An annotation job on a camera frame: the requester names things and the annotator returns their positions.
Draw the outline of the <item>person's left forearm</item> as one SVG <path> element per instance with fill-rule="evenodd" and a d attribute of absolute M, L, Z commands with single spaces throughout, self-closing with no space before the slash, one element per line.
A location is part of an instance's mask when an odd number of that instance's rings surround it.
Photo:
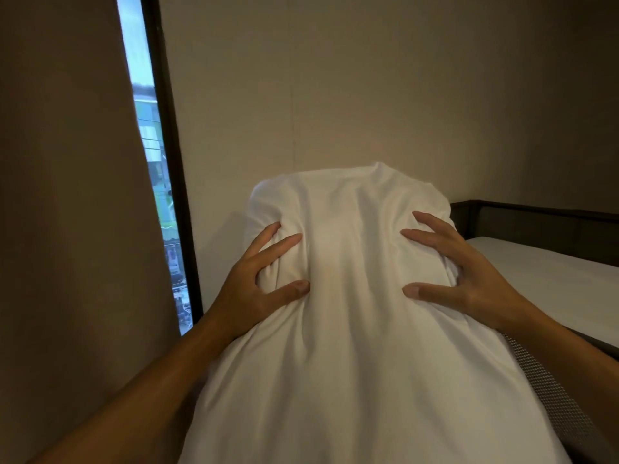
<path fill-rule="evenodd" d="M 124 464 L 166 429 L 234 336 L 225 320 L 209 312 L 111 401 L 27 464 Z"/>

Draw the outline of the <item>beige curtain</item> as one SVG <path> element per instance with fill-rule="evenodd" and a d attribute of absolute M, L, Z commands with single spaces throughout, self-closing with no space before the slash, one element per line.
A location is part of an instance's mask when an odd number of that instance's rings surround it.
<path fill-rule="evenodd" d="M 116 0 L 0 0 L 0 464 L 179 337 Z"/>

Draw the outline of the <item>dark bed frame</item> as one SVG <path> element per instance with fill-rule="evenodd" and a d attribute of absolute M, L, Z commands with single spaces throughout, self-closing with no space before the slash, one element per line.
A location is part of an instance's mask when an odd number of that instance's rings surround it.
<path fill-rule="evenodd" d="M 466 240 L 490 237 L 619 267 L 619 214 L 484 200 L 450 206 Z"/>

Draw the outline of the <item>black window frame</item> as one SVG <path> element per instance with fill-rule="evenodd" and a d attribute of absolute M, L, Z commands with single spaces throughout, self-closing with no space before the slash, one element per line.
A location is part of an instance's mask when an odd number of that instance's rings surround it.
<path fill-rule="evenodd" d="M 197 258 L 191 226 L 191 212 L 182 162 L 180 136 L 176 122 L 172 79 L 168 66 L 165 35 L 160 10 L 160 0 L 141 0 L 145 20 L 145 32 L 153 73 L 168 171 L 172 185 L 180 246 L 185 267 L 192 324 L 196 325 L 203 316 L 203 302 L 199 284 Z"/>

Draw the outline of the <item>person's left hand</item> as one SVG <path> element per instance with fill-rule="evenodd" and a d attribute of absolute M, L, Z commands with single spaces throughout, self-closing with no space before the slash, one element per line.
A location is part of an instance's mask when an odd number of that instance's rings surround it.
<path fill-rule="evenodd" d="M 269 246 L 266 244 L 259 254 L 249 259 L 241 257 L 234 264 L 207 311 L 208 323 L 212 324 L 228 343 L 249 332 L 256 324 L 271 315 L 262 313 L 262 298 L 267 293 L 259 288 L 258 275 L 302 239 L 303 234 L 296 233 L 284 237 L 279 242 L 271 243 L 270 240 L 267 244 L 271 244 Z"/>

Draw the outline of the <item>person's right forearm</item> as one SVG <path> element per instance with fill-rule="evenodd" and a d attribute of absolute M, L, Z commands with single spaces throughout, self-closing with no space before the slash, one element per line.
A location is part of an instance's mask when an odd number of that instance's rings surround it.
<path fill-rule="evenodd" d="M 612 445 L 619 446 L 619 362 L 525 301 L 501 331 L 562 385 Z"/>

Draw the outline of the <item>white pillow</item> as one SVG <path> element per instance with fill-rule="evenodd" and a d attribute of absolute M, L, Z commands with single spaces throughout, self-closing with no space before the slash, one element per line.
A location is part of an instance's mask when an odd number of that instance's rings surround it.
<path fill-rule="evenodd" d="M 505 339 L 404 296 L 457 279 L 400 234 L 414 210 L 453 224 L 439 190 L 382 163 L 254 188 L 247 242 L 275 221 L 274 242 L 303 234 L 259 286 L 311 291 L 213 365 L 178 464 L 570 464 Z"/>

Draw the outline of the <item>person's right hand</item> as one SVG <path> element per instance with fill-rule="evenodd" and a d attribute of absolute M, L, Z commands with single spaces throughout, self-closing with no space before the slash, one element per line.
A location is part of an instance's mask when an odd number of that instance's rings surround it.
<path fill-rule="evenodd" d="M 503 334 L 515 332 L 528 323 L 538 309 L 519 294 L 499 271 L 463 237 L 448 239 L 432 230 L 403 229 L 401 234 L 412 242 L 437 251 L 459 269 L 455 286 L 466 296 L 466 314 Z"/>

